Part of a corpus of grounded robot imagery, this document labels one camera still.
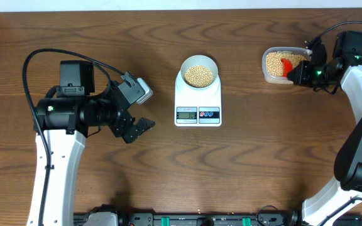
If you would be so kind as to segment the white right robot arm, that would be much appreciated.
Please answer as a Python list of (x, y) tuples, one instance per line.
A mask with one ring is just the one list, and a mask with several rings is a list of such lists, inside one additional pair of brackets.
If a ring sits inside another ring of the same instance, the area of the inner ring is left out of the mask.
[(332, 225), (362, 202), (362, 32), (337, 34), (331, 61), (320, 36), (306, 44), (310, 60), (301, 61), (287, 78), (295, 85), (348, 97), (356, 125), (336, 155), (334, 175), (314, 196), (293, 211), (290, 225)]

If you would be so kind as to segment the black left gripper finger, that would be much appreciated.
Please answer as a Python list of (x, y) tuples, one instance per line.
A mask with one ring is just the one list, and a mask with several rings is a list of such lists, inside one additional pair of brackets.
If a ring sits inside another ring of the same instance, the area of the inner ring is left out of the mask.
[(123, 79), (124, 84), (126, 84), (129, 88), (132, 88), (136, 85), (137, 80), (129, 72), (125, 72), (125, 74), (122, 75), (121, 78)]
[(126, 144), (133, 143), (144, 132), (152, 129), (156, 122), (147, 118), (140, 118), (136, 124), (130, 125), (122, 135), (122, 138)]

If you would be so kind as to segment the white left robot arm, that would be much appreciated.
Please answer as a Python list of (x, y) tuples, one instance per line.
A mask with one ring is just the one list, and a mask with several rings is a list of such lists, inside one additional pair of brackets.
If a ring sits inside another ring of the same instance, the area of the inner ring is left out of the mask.
[(123, 82), (109, 80), (95, 95), (97, 64), (81, 60), (60, 63), (60, 85), (36, 107), (37, 164), (28, 225), (73, 225), (77, 171), (90, 127), (110, 128), (129, 144), (155, 122), (136, 120), (128, 108), (142, 104), (153, 92), (142, 78), (129, 72)]

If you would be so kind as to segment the red measuring scoop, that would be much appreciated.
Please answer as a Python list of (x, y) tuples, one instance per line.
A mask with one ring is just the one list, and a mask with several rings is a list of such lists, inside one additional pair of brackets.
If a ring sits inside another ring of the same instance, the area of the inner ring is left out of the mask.
[(293, 70), (293, 64), (289, 59), (282, 58), (280, 60), (283, 63), (283, 77), (287, 77), (288, 73)]

